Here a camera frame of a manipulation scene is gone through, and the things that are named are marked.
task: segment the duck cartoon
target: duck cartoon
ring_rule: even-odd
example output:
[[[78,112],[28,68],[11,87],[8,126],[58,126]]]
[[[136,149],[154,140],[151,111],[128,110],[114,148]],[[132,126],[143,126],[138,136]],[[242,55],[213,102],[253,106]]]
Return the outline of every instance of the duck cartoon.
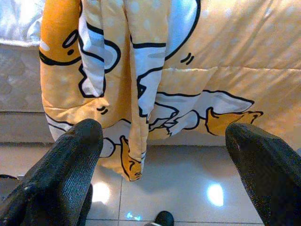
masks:
[[[80,1],[58,1],[56,4],[46,4],[43,26],[41,28],[40,59],[47,65],[72,65],[81,57],[78,48],[78,21]],[[67,9],[64,14],[57,13],[56,7]],[[59,28],[52,26],[63,20]]]
[[[224,136],[231,123],[252,124],[263,115],[260,111],[247,111],[253,104],[253,100],[222,90],[203,90],[196,95],[158,92],[149,119],[149,131],[165,128],[172,136],[182,129],[195,129],[203,120],[208,133]]]
[[[147,120],[153,109],[164,62],[170,59],[192,35],[201,10],[199,0],[170,2],[166,43],[134,43],[131,38],[135,56],[139,115],[146,117]]]
[[[79,52],[82,59],[79,71],[83,75],[79,82],[81,94],[84,98],[103,97],[105,74],[118,64],[121,51],[114,42],[104,38],[103,29],[86,20],[84,13],[79,18]]]

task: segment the white bedsheet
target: white bedsheet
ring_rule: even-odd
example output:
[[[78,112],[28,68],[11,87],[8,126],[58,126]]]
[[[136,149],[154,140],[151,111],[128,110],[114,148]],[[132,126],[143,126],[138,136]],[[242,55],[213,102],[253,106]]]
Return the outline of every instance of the white bedsheet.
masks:
[[[0,44],[38,46],[45,0],[0,0]]]

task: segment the black outline drawing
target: black outline drawing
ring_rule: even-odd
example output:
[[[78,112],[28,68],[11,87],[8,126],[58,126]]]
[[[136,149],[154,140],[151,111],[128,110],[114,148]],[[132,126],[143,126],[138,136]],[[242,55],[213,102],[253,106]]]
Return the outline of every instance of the black outline drawing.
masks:
[[[250,106],[247,107],[244,111],[241,111],[241,112],[228,112],[228,113],[223,113],[223,114],[218,114],[218,113],[215,113],[216,115],[225,115],[225,114],[245,114],[245,113],[258,113],[259,115],[257,115],[256,117],[254,117],[254,119],[252,119],[251,121],[251,124],[254,122],[254,120],[260,116],[263,115],[263,112],[261,111],[247,111],[253,104],[254,104],[254,101],[253,100],[250,100],[250,99],[246,99],[246,98],[243,98],[243,97],[237,97],[235,95],[232,95],[230,94],[229,92],[227,91],[224,91],[224,90],[215,90],[215,91],[210,91],[210,90],[207,90],[207,89],[204,89],[202,92],[207,92],[207,93],[223,93],[223,94],[226,94],[227,96],[233,98],[233,99],[238,99],[238,100],[241,100],[241,101],[244,101],[244,102],[249,102],[250,103]],[[199,93],[199,94],[195,94],[195,95],[187,95],[187,94],[182,94],[182,93],[177,93],[177,94],[168,94],[166,92],[157,92],[158,94],[162,94],[164,96],[167,96],[167,97],[176,97],[176,96],[181,96],[181,97],[197,97],[197,96],[200,96],[202,93]],[[179,119],[184,117],[185,115],[191,113],[191,112],[194,112],[197,116],[197,122],[196,122],[196,125],[194,127],[191,127],[191,128],[183,128],[185,130],[192,130],[192,129],[195,129],[197,126],[199,126],[199,123],[200,123],[200,119],[202,120],[205,120],[205,126],[206,126],[206,129],[207,129],[207,132],[216,136],[215,134],[213,134],[212,132],[210,132],[210,129],[207,125],[208,123],[208,111],[210,109],[214,109],[212,106],[208,107],[206,109],[206,118],[202,117],[199,115],[199,113],[197,112],[197,110],[195,109],[192,109],[191,111],[187,112],[186,114],[182,115],[181,117],[177,117],[177,118],[174,118],[175,116],[177,116],[179,114],[179,110],[173,106],[169,106],[169,105],[164,105],[164,104],[160,104],[158,102],[155,102],[156,105],[159,105],[159,106],[162,106],[162,107],[167,107],[167,108],[170,108],[172,110],[174,110],[174,113],[171,114],[171,116],[169,118],[156,118],[155,121],[151,124],[149,124],[149,132],[152,132],[154,131],[155,129],[162,129],[162,128],[165,128],[167,130],[167,134],[169,136],[172,136],[172,132],[171,132],[171,128],[173,126],[175,126],[176,124],[179,123]],[[160,125],[156,126],[156,127],[152,127],[153,125],[156,125],[156,123],[159,121],[159,120],[165,120],[165,122],[161,123]]]
[[[140,179],[139,177],[140,177],[140,175],[142,174],[141,171],[135,173],[136,180],[131,180],[130,175],[128,174],[127,170],[125,169],[125,166],[124,166],[124,163],[123,163],[123,158],[122,158],[122,154],[123,154],[123,152],[124,152],[124,150],[123,150],[124,148],[123,148],[123,146],[122,146],[122,139],[124,139],[126,145],[128,146],[128,139],[127,139],[124,135],[122,135],[122,136],[120,137],[120,139],[119,139],[119,140],[120,140],[120,145],[121,145],[121,149],[120,149],[120,159],[121,159],[121,166],[122,166],[122,169],[123,169],[124,173],[126,174],[126,176],[128,177],[129,181],[136,181],[136,180],[139,180],[139,179]],[[136,162],[137,162],[138,164],[141,164],[141,161],[137,161],[136,159],[133,159],[129,154],[128,154],[128,157],[129,157],[130,159],[133,160],[133,161],[129,161],[129,162],[132,163],[132,164],[130,165],[130,167],[129,167],[130,170],[131,170],[132,167],[136,164]]]
[[[260,114],[260,115],[255,115],[254,118],[252,119],[252,121],[250,122],[250,124],[252,124],[252,123],[254,122],[254,120],[257,119],[258,117],[263,116],[263,112],[262,112],[262,111],[255,111],[255,112],[251,112],[251,111],[243,111],[243,112],[229,112],[229,113],[225,113],[225,114],[218,114],[218,113],[214,112],[213,107],[209,107],[209,108],[206,109],[205,127],[206,127],[207,132],[210,133],[210,134],[213,135],[213,136],[217,136],[217,135],[214,134],[214,133],[212,133],[212,132],[210,131],[210,129],[209,129],[209,126],[208,126],[208,119],[209,119],[208,115],[209,115],[209,111],[210,111],[210,110],[212,110],[212,112],[213,112],[215,115],[225,115],[225,114],[237,114],[237,115],[242,114],[242,115],[243,115],[242,117],[236,119],[235,121],[231,122],[230,124],[233,124],[233,123],[237,122],[238,120],[240,120],[241,118],[243,118],[245,113],[259,113],[259,114]]]
[[[76,40],[78,40],[78,37],[79,37],[79,31],[77,29],[73,30],[69,35],[68,37],[65,39],[65,41],[62,43],[62,47],[63,48],[68,48],[70,47],[71,45],[73,45]],[[73,54],[73,52],[70,54],[70,51],[69,50],[67,52],[67,55],[71,55]],[[50,59],[49,57],[45,56],[40,50],[39,50],[39,56],[40,56],[40,59],[43,63],[47,64],[47,65],[50,65],[50,66],[53,66],[53,65],[60,65],[60,66],[67,66],[67,65],[72,65],[72,64],[75,64],[76,62],[78,62],[79,60],[81,60],[81,57],[77,57],[71,61],[67,61],[67,62],[60,62],[60,61],[56,61],[56,60],[53,60],[53,59]]]
[[[189,39],[189,37],[192,35],[194,29],[196,28],[197,24],[198,24],[198,20],[199,20],[199,16],[200,16],[200,11],[201,11],[201,3],[199,0],[196,0],[196,4],[197,4],[197,11],[196,11],[196,16],[194,19],[194,22],[192,24],[192,27],[188,33],[188,35],[186,36],[186,38],[184,39],[184,41],[174,50],[172,51],[168,56],[166,56],[164,58],[164,61],[168,60],[169,58],[171,58],[184,44],[185,42]],[[138,49],[138,48],[165,48],[166,47],[166,43],[151,43],[151,42],[146,42],[146,43],[133,43],[133,38],[132,35],[130,35],[130,41],[132,43],[132,46],[134,49]],[[193,60],[194,56],[191,57],[191,59],[186,63],[186,65],[190,64]],[[146,77],[147,75],[149,75],[150,73],[154,72],[154,71],[160,71],[163,69],[163,65],[160,67],[156,67],[153,69],[149,69],[146,73],[138,75],[137,76],[137,90],[138,90],[138,99],[143,95],[143,93],[146,91],[147,87],[141,84],[141,80]],[[139,107],[139,116],[141,118],[148,118],[148,114],[143,114],[143,110],[140,106]]]
[[[93,31],[93,32],[95,32],[95,33],[103,36],[103,29],[94,27],[91,24],[89,24],[87,21],[86,21],[86,24],[87,24],[87,28],[89,30],[91,30],[91,31]],[[104,39],[104,44],[106,46],[112,47],[116,51],[117,58],[116,58],[116,61],[114,62],[114,64],[110,68],[107,68],[107,69],[104,68],[104,74],[103,74],[103,91],[102,91],[102,94],[100,96],[98,96],[98,97],[104,97],[104,93],[105,93],[105,90],[106,90],[105,74],[109,73],[110,71],[112,71],[116,67],[116,65],[119,63],[119,60],[121,58],[121,50],[120,50],[120,48],[114,42]],[[95,59],[97,59],[97,60],[99,60],[99,61],[101,61],[101,62],[104,63],[104,59],[102,57],[100,57],[100,56],[98,56],[98,55],[96,55],[94,53],[91,53],[91,52],[88,52],[88,51],[84,50],[84,42],[83,42],[83,40],[82,40],[82,38],[81,38],[80,35],[79,35],[79,47],[80,47],[80,51],[81,51],[82,54],[85,54],[87,56],[93,57],[93,58],[95,58]],[[82,85],[85,82],[85,80],[87,79],[87,75],[86,75],[86,73],[85,73],[85,71],[83,69],[83,64],[80,65],[79,71],[80,71],[80,73],[84,77],[79,82],[79,90],[80,90],[82,96],[84,98],[98,98],[98,97],[96,97],[96,96],[94,96],[92,94],[89,94],[89,95],[85,94],[84,90],[82,89]]]
[[[180,60],[180,63],[184,63],[184,62],[187,61],[190,57],[191,57],[191,53],[189,53],[189,54],[187,55],[187,57],[185,57],[183,60]]]
[[[188,33],[188,35],[186,36],[186,38],[184,39],[184,41],[178,46],[178,48],[176,48],[173,52],[171,52],[168,56],[165,57],[165,60],[168,60],[174,54],[176,54],[176,52],[187,42],[187,40],[192,35],[194,29],[196,28],[196,26],[198,24],[198,19],[199,19],[200,13],[201,13],[201,1],[200,0],[196,0],[196,3],[197,3],[197,13],[196,13],[196,17],[194,19],[194,23],[193,23],[193,25],[191,27],[190,32]]]
[[[70,46],[72,46],[76,42],[76,40],[77,40],[78,37],[79,37],[79,31],[77,29],[75,29],[74,31],[72,31],[68,35],[68,37],[62,43],[62,47],[63,48],[69,48]]]

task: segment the white floor tile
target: white floor tile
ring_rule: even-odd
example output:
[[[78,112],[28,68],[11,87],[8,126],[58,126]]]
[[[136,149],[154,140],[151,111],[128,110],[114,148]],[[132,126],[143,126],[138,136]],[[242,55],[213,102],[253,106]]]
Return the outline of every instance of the white floor tile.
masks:
[[[112,220],[87,220],[86,226],[118,226],[118,221]]]
[[[121,176],[97,166],[91,181],[93,199],[88,219],[118,219]]]
[[[220,147],[149,147],[142,180],[123,180],[120,219],[151,221],[161,210],[182,222],[262,223]]]
[[[119,226],[144,226],[147,222],[142,221],[120,221]],[[263,224],[221,224],[221,223],[190,223],[175,222],[174,226],[263,226]]]

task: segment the tile floor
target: tile floor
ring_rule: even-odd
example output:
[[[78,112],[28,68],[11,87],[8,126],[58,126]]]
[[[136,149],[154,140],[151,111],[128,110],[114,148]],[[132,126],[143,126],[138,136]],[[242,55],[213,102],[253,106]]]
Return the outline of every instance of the tile floor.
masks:
[[[24,174],[48,149],[0,144],[0,174]],[[87,226],[143,226],[161,210],[176,226],[262,225],[224,147],[149,146],[142,180],[97,166],[92,184]]]

